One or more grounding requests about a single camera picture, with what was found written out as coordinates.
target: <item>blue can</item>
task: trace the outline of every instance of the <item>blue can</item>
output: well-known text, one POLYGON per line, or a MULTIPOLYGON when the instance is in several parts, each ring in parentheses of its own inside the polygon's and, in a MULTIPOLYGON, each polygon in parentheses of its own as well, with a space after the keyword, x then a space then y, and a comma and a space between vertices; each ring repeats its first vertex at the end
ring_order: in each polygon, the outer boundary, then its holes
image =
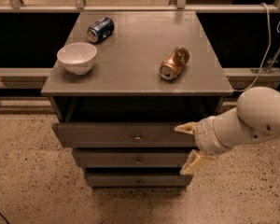
POLYGON ((113 31, 114 22, 108 17, 104 17, 89 27, 87 36, 91 42, 98 43, 109 37, 113 31))

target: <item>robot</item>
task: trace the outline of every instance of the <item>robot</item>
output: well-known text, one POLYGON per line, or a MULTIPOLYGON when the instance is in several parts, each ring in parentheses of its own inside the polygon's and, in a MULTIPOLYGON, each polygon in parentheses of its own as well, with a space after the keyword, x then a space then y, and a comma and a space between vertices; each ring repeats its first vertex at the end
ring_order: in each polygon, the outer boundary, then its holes
POLYGON ((199 122, 175 127, 180 133, 194 135, 200 151, 193 150, 180 174, 193 175, 214 156, 235 146, 253 145, 280 136, 280 92, 255 87, 243 92, 235 108, 199 122))

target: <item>concrete floor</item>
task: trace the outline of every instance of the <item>concrete floor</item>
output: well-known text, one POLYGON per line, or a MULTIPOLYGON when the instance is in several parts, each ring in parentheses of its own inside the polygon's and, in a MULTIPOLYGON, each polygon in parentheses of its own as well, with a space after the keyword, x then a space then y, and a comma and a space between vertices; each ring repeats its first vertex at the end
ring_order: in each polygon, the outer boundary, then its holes
POLYGON ((0 211, 9 223, 280 223, 280 138, 218 157, 186 189, 92 189, 54 122, 48 101, 0 108, 0 211))

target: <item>cabinet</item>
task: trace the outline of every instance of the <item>cabinet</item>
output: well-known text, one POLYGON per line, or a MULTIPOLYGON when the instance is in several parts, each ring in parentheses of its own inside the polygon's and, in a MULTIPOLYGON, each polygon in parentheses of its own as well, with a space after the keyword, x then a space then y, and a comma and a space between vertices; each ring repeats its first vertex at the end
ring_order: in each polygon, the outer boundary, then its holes
POLYGON ((194 12, 82 12, 67 43, 89 42, 88 26, 105 16, 116 28, 95 45, 93 69, 77 76, 56 63, 47 79, 52 129, 92 187, 185 187, 179 170, 195 144, 174 127, 215 114, 231 85, 194 12), (160 64, 177 46, 190 60, 167 81, 160 64))

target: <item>copper can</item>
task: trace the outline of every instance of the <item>copper can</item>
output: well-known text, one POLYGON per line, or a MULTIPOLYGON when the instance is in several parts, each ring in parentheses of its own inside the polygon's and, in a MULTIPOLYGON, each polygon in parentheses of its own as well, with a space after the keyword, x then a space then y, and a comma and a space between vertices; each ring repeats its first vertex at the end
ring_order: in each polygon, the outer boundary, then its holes
POLYGON ((168 59, 162 62, 160 67, 161 76, 171 80, 185 68, 189 60, 189 52, 184 48, 176 48, 168 59))

